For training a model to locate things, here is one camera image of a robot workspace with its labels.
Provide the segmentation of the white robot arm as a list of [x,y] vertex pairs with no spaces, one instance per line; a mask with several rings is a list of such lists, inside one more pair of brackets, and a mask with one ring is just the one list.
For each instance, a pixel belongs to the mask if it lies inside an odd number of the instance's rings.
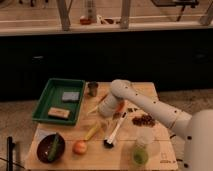
[[104,117],[111,117],[119,103],[128,100],[185,140],[183,171],[213,171],[213,109],[193,115],[137,91],[128,80],[113,80],[98,105]]

